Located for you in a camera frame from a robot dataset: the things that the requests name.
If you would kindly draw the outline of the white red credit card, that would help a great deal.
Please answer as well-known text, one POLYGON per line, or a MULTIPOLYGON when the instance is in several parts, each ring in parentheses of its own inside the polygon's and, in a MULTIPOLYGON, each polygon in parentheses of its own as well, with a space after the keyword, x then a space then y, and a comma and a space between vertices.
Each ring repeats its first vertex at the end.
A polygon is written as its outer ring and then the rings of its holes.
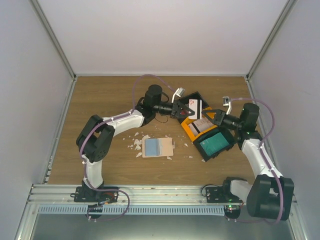
POLYGON ((192 120, 201 120, 202 119, 202 100, 201 99, 189 99, 189 107, 193 109, 196 113, 193 117, 188 117, 192 120))

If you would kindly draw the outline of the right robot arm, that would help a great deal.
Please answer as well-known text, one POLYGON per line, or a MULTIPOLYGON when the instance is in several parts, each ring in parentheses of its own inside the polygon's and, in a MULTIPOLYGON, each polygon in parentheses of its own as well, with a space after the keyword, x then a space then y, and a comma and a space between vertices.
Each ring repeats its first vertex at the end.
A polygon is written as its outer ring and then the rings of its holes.
POLYGON ((227 177, 221 190, 228 203, 237 198, 246 204, 251 217, 269 223, 286 221, 289 218, 294 182, 275 167, 265 148, 265 138, 256 130, 260 108, 254 103, 245 103, 240 116, 236 117, 221 109, 203 110, 203 115, 214 125, 234 131, 239 149, 246 156, 255 180, 249 184, 239 177, 227 177))

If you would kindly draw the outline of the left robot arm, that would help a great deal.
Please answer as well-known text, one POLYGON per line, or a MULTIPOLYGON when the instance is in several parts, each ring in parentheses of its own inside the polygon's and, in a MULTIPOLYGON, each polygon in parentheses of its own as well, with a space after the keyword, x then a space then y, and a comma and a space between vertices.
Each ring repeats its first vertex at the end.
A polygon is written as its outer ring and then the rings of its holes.
POLYGON ((184 93, 183 88, 178 88, 172 99, 162 101, 167 97, 162 87, 153 84, 148 87, 145 95, 133 104, 133 108, 125 113, 100 117, 93 115, 76 139, 79 156, 84 166, 84 177, 81 191, 92 202, 98 202, 103 197, 102 163, 109 152, 113 138, 123 132, 140 128, 149 124, 156 114, 166 115, 174 119, 194 116, 196 111, 189 105, 182 103, 176 96, 184 93))

